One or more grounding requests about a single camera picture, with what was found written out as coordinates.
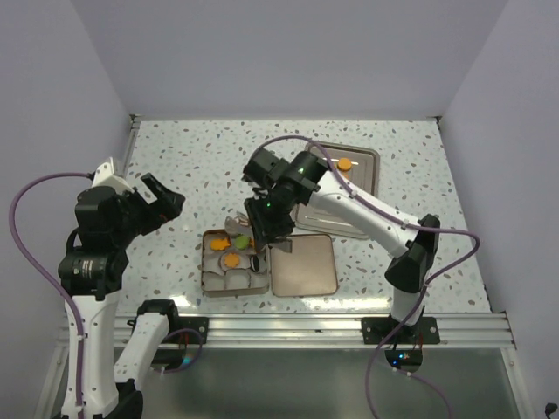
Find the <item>metal tongs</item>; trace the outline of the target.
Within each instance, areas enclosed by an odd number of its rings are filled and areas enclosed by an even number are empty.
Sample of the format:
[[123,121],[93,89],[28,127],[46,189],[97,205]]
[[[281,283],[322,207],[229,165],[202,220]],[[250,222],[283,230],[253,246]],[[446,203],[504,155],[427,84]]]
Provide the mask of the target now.
[[246,214],[238,212],[235,216],[227,216],[224,220],[225,232],[232,237],[248,236],[253,240],[254,249],[278,249],[285,253],[293,251],[293,242],[289,236],[293,233],[294,222],[289,216],[278,223],[252,224]]

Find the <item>green round cookie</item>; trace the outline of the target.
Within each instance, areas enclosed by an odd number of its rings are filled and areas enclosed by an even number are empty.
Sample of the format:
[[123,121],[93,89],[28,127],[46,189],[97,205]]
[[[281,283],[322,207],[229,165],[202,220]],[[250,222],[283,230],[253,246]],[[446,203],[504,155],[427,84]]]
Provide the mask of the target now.
[[250,246],[251,239],[248,236],[239,235],[234,239],[233,244],[238,250],[245,250]]

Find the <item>black sandwich cookie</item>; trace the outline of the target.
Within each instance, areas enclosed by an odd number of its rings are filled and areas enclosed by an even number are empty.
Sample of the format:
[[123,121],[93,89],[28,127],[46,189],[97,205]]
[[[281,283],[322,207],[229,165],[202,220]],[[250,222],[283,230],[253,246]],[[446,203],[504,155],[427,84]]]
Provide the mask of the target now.
[[257,255],[252,255],[250,258],[250,269],[255,273],[260,273],[260,260]]

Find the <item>orange swirl cookie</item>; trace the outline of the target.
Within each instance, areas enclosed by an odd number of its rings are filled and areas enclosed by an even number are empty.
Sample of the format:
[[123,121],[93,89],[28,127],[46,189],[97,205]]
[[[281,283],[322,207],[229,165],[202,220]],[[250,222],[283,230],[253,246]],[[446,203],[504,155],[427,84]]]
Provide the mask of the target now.
[[227,253],[222,256],[222,266],[225,269],[235,269],[241,262],[241,257],[237,253]]

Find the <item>orange animal cookie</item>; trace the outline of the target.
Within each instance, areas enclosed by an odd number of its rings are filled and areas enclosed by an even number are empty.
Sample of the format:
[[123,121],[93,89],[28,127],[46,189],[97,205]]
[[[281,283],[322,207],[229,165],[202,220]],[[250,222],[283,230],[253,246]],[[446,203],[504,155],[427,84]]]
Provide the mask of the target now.
[[214,238],[210,240],[212,251],[225,251],[231,247],[231,240],[228,237]]

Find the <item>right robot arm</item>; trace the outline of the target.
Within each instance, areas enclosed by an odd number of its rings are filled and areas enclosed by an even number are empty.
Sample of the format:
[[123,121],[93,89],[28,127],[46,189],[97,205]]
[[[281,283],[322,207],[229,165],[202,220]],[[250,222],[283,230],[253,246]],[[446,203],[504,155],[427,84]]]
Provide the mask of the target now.
[[438,250],[440,221],[435,216],[418,218],[399,212],[308,151],[286,161],[261,148],[246,163],[243,179],[254,192],[244,206],[257,249],[270,246],[291,251],[291,213],[298,205],[339,217],[391,257],[384,276],[393,287],[392,338],[405,343],[419,334],[424,312],[420,295]]

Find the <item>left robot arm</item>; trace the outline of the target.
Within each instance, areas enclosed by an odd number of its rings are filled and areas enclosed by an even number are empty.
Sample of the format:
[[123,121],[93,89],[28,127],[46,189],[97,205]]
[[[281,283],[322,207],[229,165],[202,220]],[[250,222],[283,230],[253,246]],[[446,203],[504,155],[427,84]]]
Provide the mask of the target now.
[[63,418],[139,418],[141,387],[162,342],[182,331],[171,299],[144,301],[121,358],[114,359],[114,324],[121,299],[128,246],[179,217],[185,198],[153,175],[141,181],[155,196],[148,203],[116,175],[96,177],[78,195],[77,228],[66,242],[58,275],[71,300],[68,311],[70,359]]

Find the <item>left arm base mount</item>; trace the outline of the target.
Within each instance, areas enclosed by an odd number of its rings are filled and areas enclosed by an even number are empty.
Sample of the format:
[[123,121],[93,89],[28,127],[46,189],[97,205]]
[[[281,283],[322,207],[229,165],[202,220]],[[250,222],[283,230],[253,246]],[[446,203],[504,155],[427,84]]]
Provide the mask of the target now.
[[205,316],[180,317],[177,329],[180,333],[171,339],[173,343],[185,348],[205,345],[210,330],[210,319]]

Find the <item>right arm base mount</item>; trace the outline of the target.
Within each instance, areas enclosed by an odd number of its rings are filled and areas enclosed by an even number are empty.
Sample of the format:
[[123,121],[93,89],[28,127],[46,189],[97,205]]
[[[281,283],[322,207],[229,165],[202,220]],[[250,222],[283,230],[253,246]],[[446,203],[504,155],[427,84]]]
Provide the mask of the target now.
[[365,345],[384,344],[437,345],[441,342],[438,323],[434,317],[421,317],[413,326],[402,325],[388,317],[361,318],[362,340]]

